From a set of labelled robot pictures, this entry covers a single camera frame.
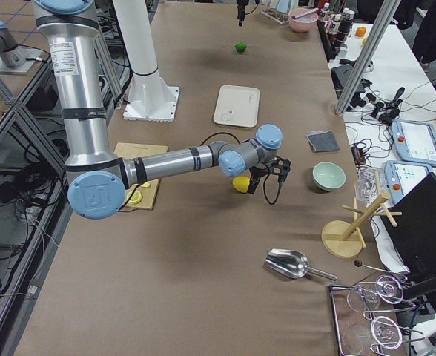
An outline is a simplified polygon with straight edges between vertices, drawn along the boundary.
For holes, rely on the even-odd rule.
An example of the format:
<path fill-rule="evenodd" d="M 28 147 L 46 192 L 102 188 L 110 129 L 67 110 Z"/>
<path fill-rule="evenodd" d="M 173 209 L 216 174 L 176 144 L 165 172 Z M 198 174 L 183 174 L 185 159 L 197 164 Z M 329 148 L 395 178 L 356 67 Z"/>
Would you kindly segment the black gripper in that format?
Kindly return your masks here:
<path fill-rule="evenodd" d="M 236 0 L 237 6 L 237 21 L 238 25 L 242 26 L 245 21 L 246 7 L 248 6 L 248 0 Z"/>
<path fill-rule="evenodd" d="M 250 181 L 248 185 L 248 193 L 254 194 L 257 186 L 260 183 L 260 180 L 264 176 L 268 176 L 271 173 L 270 168 L 267 165 L 264 165 L 262 168 L 253 166 L 249 168 L 251 173 Z"/>

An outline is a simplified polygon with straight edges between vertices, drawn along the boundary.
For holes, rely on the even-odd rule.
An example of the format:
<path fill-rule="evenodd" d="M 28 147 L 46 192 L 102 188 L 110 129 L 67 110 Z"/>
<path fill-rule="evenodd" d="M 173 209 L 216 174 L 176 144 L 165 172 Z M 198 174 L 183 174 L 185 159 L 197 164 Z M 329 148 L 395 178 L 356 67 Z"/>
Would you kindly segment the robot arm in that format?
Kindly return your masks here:
<path fill-rule="evenodd" d="M 160 77 L 146 5 L 115 1 L 114 9 L 133 78 L 128 116 L 170 122 L 179 88 Z M 94 42 L 101 30 L 93 1 L 35 1 L 38 30 L 47 38 L 70 149 L 65 163 L 71 208 L 88 219 L 119 211 L 132 185 L 219 166 L 228 177 L 273 168 L 283 140 L 272 124 L 238 144 L 218 141 L 126 159 L 110 149 L 107 115 L 99 88 Z"/>
<path fill-rule="evenodd" d="M 36 16 L 38 29 L 53 31 L 47 37 L 55 76 L 78 79 L 81 75 L 97 74 L 91 53 L 93 40 L 99 31 L 94 2 L 34 1 L 33 5 L 40 11 Z M 135 77 L 154 75 L 158 64 L 145 2 L 115 1 L 113 6 L 129 59 L 132 60 L 131 72 Z M 0 57 L 13 54 L 7 64 L 11 67 L 20 65 L 24 57 L 16 53 L 18 49 L 19 44 L 7 25 L 0 22 Z"/>

